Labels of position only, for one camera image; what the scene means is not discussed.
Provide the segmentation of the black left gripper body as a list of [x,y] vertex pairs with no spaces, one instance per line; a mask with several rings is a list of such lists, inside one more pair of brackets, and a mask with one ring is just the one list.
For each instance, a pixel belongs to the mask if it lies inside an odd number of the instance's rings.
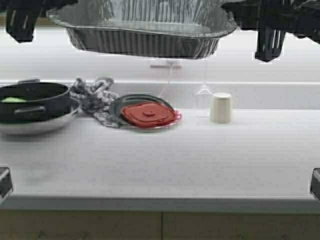
[[1,0],[0,13],[17,10],[39,14],[40,12],[61,9],[77,3],[77,0]]

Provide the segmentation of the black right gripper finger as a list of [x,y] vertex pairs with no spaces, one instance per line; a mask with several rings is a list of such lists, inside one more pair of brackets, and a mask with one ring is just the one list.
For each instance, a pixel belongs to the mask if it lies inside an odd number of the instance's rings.
[[268,26],[258,30],[257,48],[255,59],[268,63],[278,58],[282,53],[282,47],[286,32],[273,29]]

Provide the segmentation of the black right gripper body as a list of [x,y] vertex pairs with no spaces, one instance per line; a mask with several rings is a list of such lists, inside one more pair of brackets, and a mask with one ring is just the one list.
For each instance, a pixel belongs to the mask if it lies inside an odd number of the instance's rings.
[[299,39],[320,43],[318,0],[228,0],[221,7],[233,14],[241,30],[257,31],[263,23]]

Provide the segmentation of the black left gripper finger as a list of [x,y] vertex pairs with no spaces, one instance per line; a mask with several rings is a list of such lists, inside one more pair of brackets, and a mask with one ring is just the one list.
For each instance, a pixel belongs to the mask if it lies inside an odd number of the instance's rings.
[[37,16],[31,9],[9,8],[6,13],[6,32],[18,43],[33,41]]

